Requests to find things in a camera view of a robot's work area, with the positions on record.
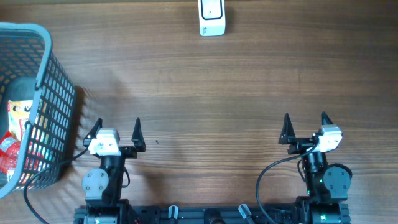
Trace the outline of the red snack bag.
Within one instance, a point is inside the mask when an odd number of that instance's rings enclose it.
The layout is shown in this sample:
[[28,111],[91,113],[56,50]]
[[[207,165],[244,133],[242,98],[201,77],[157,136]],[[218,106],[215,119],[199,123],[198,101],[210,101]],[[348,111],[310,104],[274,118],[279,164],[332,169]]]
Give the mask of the red snack bag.
[[7,174],[17,166],[21,142],[7,131],[1,139],[1,172]]

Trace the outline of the yellow wet wipes pack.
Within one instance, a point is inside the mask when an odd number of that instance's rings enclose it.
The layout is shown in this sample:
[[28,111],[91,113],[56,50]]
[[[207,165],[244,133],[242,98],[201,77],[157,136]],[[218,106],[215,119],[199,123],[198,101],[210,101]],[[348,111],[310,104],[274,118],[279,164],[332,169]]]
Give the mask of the yellow wet wipes pack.
[[7,102],[9,132],[18,141],[22,141],[26,131],[25,123],[29,120],[32,104],[32,100]]

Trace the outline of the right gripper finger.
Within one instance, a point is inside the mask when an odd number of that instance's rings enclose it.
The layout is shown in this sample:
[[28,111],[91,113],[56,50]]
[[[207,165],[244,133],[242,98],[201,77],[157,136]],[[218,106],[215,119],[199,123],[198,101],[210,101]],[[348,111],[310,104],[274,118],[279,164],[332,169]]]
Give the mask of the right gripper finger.
[[329,116],[327,115],[327,113],[325,111],[323,111],[321,113],[321,124],[322,124],[322,126],[333,125],[332,120],[329,118]]
[[296,141],[295,132],[288,113],[284,115],[284,123],[278,143],[281,145],[293,144]]

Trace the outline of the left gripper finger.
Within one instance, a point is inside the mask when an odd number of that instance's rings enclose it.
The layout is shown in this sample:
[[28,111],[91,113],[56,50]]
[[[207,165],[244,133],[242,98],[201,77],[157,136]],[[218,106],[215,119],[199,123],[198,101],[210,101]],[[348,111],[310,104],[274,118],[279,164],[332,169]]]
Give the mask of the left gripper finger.
[[140,118],[136,119],[131,141],[133,142],[134,147],[136,148],[136,150],[138,152],[146,151],[146,143],[145,143],[144,137],[142,135]]
[[98,118],[95,125],[92,127],[92,129],[88,132],[88,134],[83,139],[84,147],[88,147],[90,145],[90,142],[96,138],[97,133],[102,128],[102,124],[103,124],[103,120],[101,118]]

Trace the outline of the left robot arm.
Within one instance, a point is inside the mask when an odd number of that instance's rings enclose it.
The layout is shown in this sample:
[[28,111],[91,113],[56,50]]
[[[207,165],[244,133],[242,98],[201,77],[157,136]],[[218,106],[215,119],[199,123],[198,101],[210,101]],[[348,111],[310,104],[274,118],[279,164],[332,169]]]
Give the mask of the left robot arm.
[[120,146],[116,129],[103,127],[99,118],[83,140],[90,154],[100,159],[100,166],[89,170],[83,177],[86,205],[75,210],[75,223],[140,223],[137,212],[129,200],[121,198],[121,191],[128,185],[123,177],[129,175],[126,159],[137,158],[138,152],[146,150],[141,131],[141,121],[136,119],[131,141],[132,146]]

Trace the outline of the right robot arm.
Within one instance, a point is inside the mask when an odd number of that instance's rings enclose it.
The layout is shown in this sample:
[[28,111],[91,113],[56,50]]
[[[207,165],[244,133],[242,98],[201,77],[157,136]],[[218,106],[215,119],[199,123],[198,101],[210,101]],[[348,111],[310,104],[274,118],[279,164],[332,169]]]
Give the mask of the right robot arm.
[[353,173],[343,164],[329,164],[326,154],[338,148],[342,130],[328,115],[321,114],[319,130],[308,138],[295,135],[290,116],[285,114],[279,144],[288,144],[288,154],[300,156],[307,195],[291,205],[281,206],[275,217],[280,223],[350,223],[347,204]]

